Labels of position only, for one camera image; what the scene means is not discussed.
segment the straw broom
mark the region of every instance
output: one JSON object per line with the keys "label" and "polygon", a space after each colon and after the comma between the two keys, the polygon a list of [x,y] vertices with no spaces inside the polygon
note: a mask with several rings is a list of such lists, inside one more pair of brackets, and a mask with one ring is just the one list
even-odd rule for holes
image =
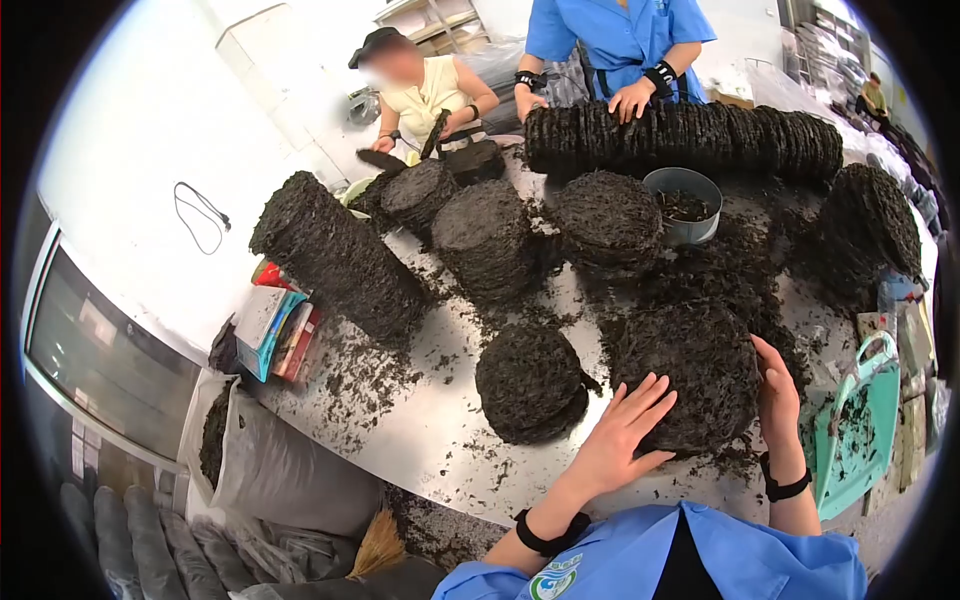
{"label": "straw broom", "polygon": [[406,551],[396,530],[394,513],[390,509],[379,511],[367,528],[360,542],[353,570],[347,579],[358,580],[375,571],[403,562]]}

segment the teal dustpan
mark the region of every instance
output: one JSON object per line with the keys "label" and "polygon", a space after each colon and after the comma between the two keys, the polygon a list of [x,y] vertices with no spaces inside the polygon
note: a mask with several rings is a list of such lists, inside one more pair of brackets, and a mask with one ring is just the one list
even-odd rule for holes
{"label": "teal dustpan", "polygon": [[[871,345],[882,350],[865,362]],[[864,340],[836,398],[817,415],[817,513],[834,518],[869,490],[890,464],[900,406],[897,344],[886,331]]]}

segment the metal bowl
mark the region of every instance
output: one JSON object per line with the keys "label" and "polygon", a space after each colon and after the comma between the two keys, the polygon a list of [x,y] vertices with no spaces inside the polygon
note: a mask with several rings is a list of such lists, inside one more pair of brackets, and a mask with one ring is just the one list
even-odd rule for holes
{"label": "metal bowl", "polygon": [[681,221],[663,216],[663,243],[667,246],[703,244],[713,237],[720,222],[723,195],[710,178],[683,167],[664,167],[643,178],[651,194],[677,190],[692,194],[707,204],[710,216],[704,221]]}

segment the black wrist strap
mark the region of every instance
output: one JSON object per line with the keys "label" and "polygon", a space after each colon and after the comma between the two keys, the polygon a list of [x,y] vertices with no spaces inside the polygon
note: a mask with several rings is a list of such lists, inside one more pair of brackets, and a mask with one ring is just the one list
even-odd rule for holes
{"label": "black wrist strap", "polygon": [[767,484],[767,499],[770,502],[786,500],[806,490],[813,478],[810,476],[810,469],[807,468],[804,476],[797,483],[782,486],[777,480],[770,476],[770,452],[760,454],[760,470],[763,471],[763,481]]}
{"label": "black wrist strap", "polygon": [[537,91],[538,89],[546,87],[546,84],[540,80],[540,75],[533,71],[517,71],[514,73],[514,82],[514,85],[525,84],[530,88],[530,91]]}
{"label": "black wrist strap", "polygon": [[666,98],[673,95],[673,88],[670,84],[677,81],[677,72],[673,67],[661,60],[652,68],[647,69],[643,74],[657,87],[657,95]]}
{"label": "black wrist strap", "polygon": [[523,509],[520,514],[514,517],[516,521],[516,535],[523,542],[523,545],[537,552],[545,559],[552,559],[561,552],[570,549],[580,535],[587,530],[590,525],[590,517],[585,513],[577,513],[570,526],[566,528],[566,533],[554,540],[541,540],[534,535],[527,527],[527,513],[530,509]]}

